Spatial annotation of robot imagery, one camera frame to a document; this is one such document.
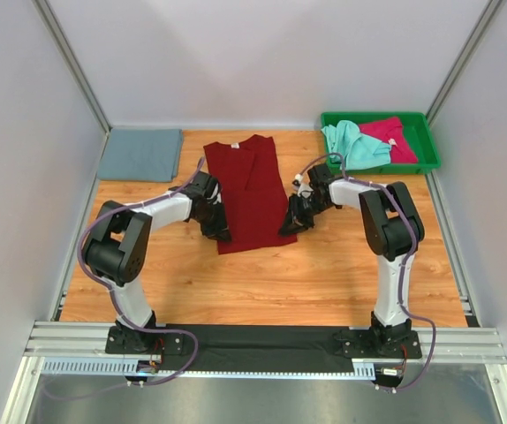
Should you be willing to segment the dark red t shirt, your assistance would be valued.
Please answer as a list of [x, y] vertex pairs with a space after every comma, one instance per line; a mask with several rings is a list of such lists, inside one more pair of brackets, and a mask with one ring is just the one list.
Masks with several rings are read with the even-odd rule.
[[288, 208], [275, 142], [255, 134], [233, 144], [213, 142], [204, 147], [209, 173], [222, 187], [230, 242], [217, 244], [219, 254], [286, 246], [296, 235], [279, 230]]

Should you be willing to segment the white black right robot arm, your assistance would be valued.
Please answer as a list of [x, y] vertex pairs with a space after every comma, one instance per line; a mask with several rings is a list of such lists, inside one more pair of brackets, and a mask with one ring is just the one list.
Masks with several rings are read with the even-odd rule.
[[376, 256], [378, 289], [367, 329], [341, 329], [334, 335], [341, 352], [353, 358], [419, 359], [418, 334], [405, 303], [411, 267], [425, 229], [407, 186], [335, 176], [327, 164], [315, 165], [293, 180], [282, 236], [314, 227], [314, 217], [330, 208], [360, 211], [367, 245]]

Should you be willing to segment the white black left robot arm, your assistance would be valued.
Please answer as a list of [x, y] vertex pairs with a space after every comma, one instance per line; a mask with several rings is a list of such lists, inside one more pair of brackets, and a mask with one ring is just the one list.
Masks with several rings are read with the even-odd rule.
[[167, 334], [158, 332], [155, 312], [143, 291], [150, 235], [165, 226], [194, 220], [207, 239], [231, 241], [222, 201], [222, 186], [197, 171], [184, 186], [133, 204], [105, 202], [86, 230], [78, 250], [79, 265], [89, 278], [103, 285], [117, 310], [105, 352], [158, 355]]

